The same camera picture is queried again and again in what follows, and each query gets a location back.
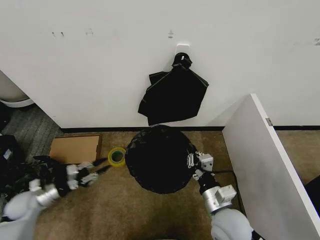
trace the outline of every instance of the black baseboard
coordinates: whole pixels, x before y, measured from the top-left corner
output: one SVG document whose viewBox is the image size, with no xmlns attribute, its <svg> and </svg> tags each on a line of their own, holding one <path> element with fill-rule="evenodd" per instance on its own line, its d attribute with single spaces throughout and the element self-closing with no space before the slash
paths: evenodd
<svg viewBox="0 0 320 240">
<path fill-rule="evenodd" d="M 224 126 L 176 126 L 179 131 L 222 131 Z M 320 125 L 316 126 L 273 126 L 275 130 L 320 130 Z M 143 126 L 137 127 L 80 127 L 80 128 L 61 128 L 66 134 L 92 133 L 92 132 L 140 132 L 145 129 Z"/>
<path fill-rule="evenodd" d="M 176 126 L 179 131 L 222 131 L 224 126 Z M 140 132 L 145 129 L 138 127 L 80 127 L 80 128 L 61 128 L 65 134 L 69 133 L 91 133 L 91 132 Z"/>
<path fill-rule="evenodd" d="M 306 126 L 273 126 L 274 130 L 320 130 L 320 125 L 306 125 Z"/>
</svg>

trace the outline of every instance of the brown carpet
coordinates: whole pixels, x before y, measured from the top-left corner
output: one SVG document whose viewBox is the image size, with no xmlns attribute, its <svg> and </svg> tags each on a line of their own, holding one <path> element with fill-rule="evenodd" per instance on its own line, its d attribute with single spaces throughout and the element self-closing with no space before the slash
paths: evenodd
<svg viewBox="0 0 320 240">
<path fill-rule="evenodd" d="M 101 157 L 126 147 L 135 132 L 103 134 Z M 199 151 L 214 156 L 214 170 L 231 169 L 219 131 L 185 132 Z M 320 174 L 320 131 L 278 132 L 303 183 Z M 230 174 L 217 175 L 222 186 Z M 233 207 L 238 208 L 237 199 Z M 140 187 L 126 167 L 111 168 L 89 188 L 59 199 L 39 216 L 37 240 L 209 240 L 210 218 L 195 180 L 182 190 L 160 195 Z"/>
<path fill-rule="evenodd" d="M 320 130 L 277 131 L 302 183 L 320 175 Z"/>
</svg>

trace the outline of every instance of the tape roll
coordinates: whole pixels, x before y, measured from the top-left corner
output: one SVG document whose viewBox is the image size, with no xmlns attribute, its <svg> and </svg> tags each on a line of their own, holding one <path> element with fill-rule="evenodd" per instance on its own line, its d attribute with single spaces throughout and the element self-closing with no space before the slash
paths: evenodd
<svg viewBox="0 0 320 240">
<path fill-rule="evenodd" d="M 111 149 L 108 154 L 108 162 L 115 168 L 120 168 L 126 164 L 125 161 L 126 150 L 122 147 L 115 147 Z"/>
</svg>

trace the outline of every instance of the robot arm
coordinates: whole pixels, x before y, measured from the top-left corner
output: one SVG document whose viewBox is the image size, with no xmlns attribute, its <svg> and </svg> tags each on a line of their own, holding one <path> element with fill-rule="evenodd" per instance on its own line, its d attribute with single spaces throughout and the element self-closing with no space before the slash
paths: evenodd
<svg viewBox="0 0 320 240">
<path fill-rule="evenodd" d="M 212 171 L 213 157 L 197 153 L 198 162 L 193 163 L 193 178 L 200 186 L 207 213 L 211 216 L 211 235 L 214 240 L 262 240 L 253 231 L 245 215 L 236 209 L 229 209 L 237 192 L 232 185 L 221 187 Z"/>
<path fill-rule="evenodd" d="M 78 186 L 90 186 L 99 174 L 110 167 L 108 165 L 96 172 L 89 172 L 90 168 L 103 161 L 104 158 L 93 163 L 61 165 L 56 169 L 54 183 L 44 187 L 41 186 L 39 179 L 31 181 L 30 191 L 16 195 L 5 205 L 3 215 L 8 221 L 0 223 L 0 236 L 10 240 L 32 240 L 40 212 Z"/>
</svg>

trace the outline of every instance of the black mesh basket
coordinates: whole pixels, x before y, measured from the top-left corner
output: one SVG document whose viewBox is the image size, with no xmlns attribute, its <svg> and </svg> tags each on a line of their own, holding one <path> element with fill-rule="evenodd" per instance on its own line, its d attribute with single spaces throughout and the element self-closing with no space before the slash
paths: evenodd
<svg viewBox="0 0 320 240">
<path fill-rule="evenodd" d="M 188 168 L 188 155 L 196 151 L 182 132 L 166 125 L 155 125 L 132 139 L 125 162 L 130 174 L 143 188 L 170 194 L 189 182 L 194 172 Z"/>
</svg>

